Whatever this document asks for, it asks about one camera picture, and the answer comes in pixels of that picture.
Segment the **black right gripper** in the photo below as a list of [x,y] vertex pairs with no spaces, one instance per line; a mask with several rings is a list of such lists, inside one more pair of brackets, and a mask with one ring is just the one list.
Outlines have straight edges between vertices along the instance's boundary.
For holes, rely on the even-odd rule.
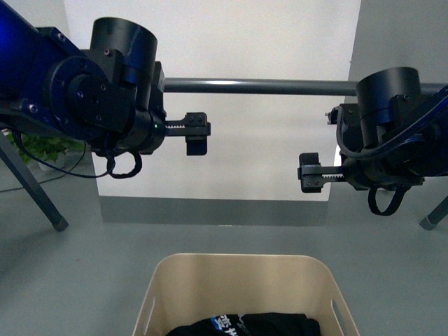
[[342,156],[342,167],[324,167],[318,153],[301,153],[298,156],[297,177],[303,193],[321,193],[326,183],[348,182],[356,190],[382,188],[396,190],[421,186],[424,177],[386,163],[374,160],[357,160]]

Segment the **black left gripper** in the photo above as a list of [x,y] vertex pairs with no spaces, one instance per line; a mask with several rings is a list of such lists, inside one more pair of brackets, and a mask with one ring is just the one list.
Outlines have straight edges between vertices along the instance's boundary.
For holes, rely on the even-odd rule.
[[166,137],[184,137],[187,156],[207,154],[207,138],[211,123],[204,112],[188,112],[181,120],[166,122],[166,113],[136,110],[134,123],[124,138],[124,149],[140,154],[152,154]]

